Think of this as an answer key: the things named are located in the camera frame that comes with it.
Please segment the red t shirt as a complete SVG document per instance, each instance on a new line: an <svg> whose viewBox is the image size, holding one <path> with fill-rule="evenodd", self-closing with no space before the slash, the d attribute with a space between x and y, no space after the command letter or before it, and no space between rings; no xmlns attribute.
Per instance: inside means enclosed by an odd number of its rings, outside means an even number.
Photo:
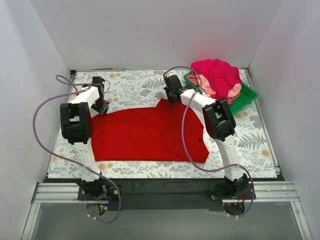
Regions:
<svg viewBox="0 0 320 240"><path fill-rule="evenodd" d="M185 105L162 98L155 107L131 108L92 118L92 150L96 161L187 162L182 142ZM192 109L184 123L187 150L196 163L205 163L204 126Z"/></svg>

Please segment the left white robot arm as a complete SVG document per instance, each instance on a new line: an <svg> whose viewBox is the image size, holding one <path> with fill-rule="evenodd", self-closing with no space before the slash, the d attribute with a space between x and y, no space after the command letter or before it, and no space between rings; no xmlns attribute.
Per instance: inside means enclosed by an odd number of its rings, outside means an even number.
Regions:
<svg viewBox="0 0 320 240"><path fill-rule="evenodd" d="M76 151L78 162L84 166L80 186L84 194L95 200L102 200L107 190L100 179L100 169L92 148L94 133L91 109L105 116L109 102L104 99L105 80L100 76L92 78L91 87L80 93L69 103L60 105L61 133Z"/></svg>

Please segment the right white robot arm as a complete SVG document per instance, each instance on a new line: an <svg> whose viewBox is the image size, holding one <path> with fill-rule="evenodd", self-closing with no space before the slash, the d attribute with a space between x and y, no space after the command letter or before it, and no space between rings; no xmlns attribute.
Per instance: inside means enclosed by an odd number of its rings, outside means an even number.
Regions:
<svg viewBox="0 0 320 240"><path fill-rule="evenodd" d="M215 173L224 171L225 183L214 188L213 194L215 196L232 199L244 197L245 190L249 186L250 174L245 167L240 165L235 146L236 122L227 102L224 99L214 100L208 98L194 89L182 86L175 74L167 74L163 78L165 82L164 90L168 101L170 103L180 102L185 105L182 115L181 138L188 160L203 172ZM204 169L191 158L185 141L185 120L189 108L202 113L205 130L218 146L223 167Z"/></svg>

